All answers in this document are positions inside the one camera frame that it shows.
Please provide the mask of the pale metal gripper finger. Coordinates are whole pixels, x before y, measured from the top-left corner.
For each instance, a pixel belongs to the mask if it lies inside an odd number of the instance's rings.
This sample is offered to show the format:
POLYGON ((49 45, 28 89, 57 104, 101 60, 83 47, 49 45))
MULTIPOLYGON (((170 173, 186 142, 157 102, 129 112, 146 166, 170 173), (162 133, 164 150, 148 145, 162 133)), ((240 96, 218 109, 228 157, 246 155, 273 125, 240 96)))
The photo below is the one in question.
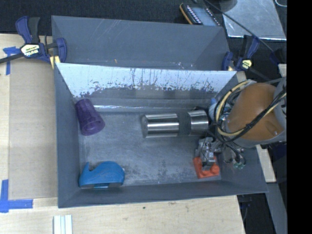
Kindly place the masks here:
POLYGON ((215 156, 209 157, 204 161, 204 170, 209 171, 215 164, 215 156))
POLYGON ((195 157, 197 158, 197 164, 200 167, 203 167, 203 152, 200 148, 195 150, 195 157))

